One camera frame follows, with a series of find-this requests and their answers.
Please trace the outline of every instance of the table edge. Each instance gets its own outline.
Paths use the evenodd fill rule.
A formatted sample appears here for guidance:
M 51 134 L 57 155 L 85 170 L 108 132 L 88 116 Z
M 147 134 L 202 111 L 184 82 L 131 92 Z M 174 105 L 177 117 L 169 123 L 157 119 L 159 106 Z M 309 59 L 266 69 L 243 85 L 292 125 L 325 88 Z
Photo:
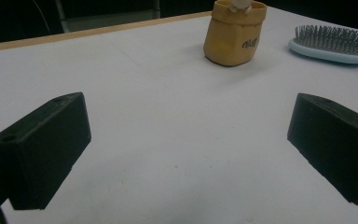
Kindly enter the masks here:
M 149 21 L 137 21 L 137 22 L 132 22 L 132 23 L 107 26 L 107 27 L 102 27 L 102 28 L 77 31 L 77 32 L 66 33 L 66 34 L 46 35 L 46 36 L 40 36 L 40 37 L 35 37 L 35 38 L 14 40 L 14 41 L 0 43 L 0 50 L 1 49 L 21 48 L 21 47 L 46 44 L 46 43 L 53 43 L 53 42 L 57 42 L 57 41 L 75 39 L 75 38 L 90 36 L 90 35 L 101 35 L 101 34 L 106 34 L 106 33 L 111 33 L 111 32 L 116 32 L 116 31 L 129 30 L 129 29 L 133 29 L 133 28 L 157 25 L 157 24 L 162 24 L 162 23 L 167 23 L 167 22 L 172 22 L 172 21 L 189 20 L 189 19 L 205 17 L 205 16 L 210 16 L 210 15 L 211 15 L 211 11 L 205 11 L 205 12 L 198 12 L 198 13 L 186 14 L 186 15 L 175 16 L 175 17 L 167 17 L 167 18 L 155 19 L 155 20 L 149 20 Z

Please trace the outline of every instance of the black block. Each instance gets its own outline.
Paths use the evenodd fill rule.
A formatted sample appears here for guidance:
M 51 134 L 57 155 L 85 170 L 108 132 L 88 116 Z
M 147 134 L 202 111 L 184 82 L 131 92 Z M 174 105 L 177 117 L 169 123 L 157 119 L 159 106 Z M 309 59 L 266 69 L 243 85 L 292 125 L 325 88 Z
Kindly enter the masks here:
M 0 169 L 13 208 L 46 208 L 90 140 L 81 92 L 55 98 L 0 132 Z
M 358 113 L 300 93 L 288 140 L 347 201 L 358 204 Z

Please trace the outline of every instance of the white table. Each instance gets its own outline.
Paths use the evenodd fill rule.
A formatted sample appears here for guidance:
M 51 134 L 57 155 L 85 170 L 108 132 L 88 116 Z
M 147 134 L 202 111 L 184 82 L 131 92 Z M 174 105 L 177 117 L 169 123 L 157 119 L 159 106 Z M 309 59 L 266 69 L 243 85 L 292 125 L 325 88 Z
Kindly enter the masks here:
M 286 140 L 296 95 L 358 112 L 358 65 L 291 52 L 295 27 L 325 24 L 270 7 L 254 59 L 208 61 L 210 16 L 0 50 L 0 131 L 82 91 L 92 141 L 44 211 L 21 223 L 358 223 Z

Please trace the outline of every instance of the dark background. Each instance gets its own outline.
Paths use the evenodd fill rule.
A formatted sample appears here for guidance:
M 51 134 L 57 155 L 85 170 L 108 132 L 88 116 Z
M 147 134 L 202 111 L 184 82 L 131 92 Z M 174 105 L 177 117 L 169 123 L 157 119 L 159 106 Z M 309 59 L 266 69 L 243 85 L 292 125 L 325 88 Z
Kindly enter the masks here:
M 63 32 L 54 0 L 0 0 L 0 42 Z M 208 11 L 214 0 L 160 0 L 161 18 Z M 342 0 L 262 0 L 268 6 L 358 29 L 358 3 Z M 147 10 L 153 0 L 62 0 L 67 19 Z

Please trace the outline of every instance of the screw hole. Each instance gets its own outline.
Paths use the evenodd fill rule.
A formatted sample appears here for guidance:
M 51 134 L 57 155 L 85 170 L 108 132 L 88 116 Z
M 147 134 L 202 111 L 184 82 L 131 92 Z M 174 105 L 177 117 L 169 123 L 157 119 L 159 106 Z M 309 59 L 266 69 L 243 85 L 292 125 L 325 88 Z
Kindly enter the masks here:
M 10 142 L 13 141 L 16 138 L 16 135 L 9 135 L 2 139 L 2 142 Z

